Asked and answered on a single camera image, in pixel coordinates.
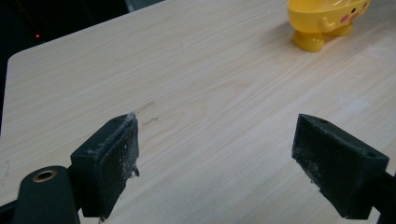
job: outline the toy foot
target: toy foot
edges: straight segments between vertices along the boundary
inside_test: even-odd
[[[293,43],[299,49],[308,52],[319,52],[323,48],[324,37],[322,34],[307,34],[300,31],[295,31]]]
[[[325,35],[333,35],[333,36],[350,35],[350,33],[352,33],[352,29],[353,29],[353,23],[351,21],[344,26],[341,26],[337,29],[334,29],[333,31],[330,31],[330,32],[327,32],[324,34]]]

